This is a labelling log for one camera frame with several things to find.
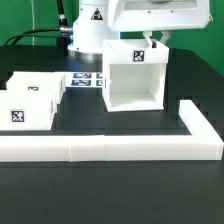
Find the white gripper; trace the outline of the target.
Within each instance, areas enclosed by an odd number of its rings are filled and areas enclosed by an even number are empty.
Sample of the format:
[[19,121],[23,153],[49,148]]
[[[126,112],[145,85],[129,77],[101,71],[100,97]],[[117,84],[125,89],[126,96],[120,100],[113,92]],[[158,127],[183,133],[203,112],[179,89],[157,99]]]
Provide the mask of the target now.
[[107,25],[113,31],[144,31],[147,48],[156,47],[151,31],[163,31],[166,44],[169,30],[201,29],[209,23],[209,0],[109,0]]

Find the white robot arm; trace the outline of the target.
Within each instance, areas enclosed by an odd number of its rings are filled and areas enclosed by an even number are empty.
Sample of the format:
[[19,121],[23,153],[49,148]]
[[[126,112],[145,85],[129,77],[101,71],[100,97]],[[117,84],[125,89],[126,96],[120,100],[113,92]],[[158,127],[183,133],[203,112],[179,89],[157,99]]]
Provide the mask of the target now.
[[101,60],[103,41],[119,40],[121,32],[143,32],[148,38],[161,31],[165,44],[172,30],[203,29],[210,21],[210,0],[79,0],[68,52]]

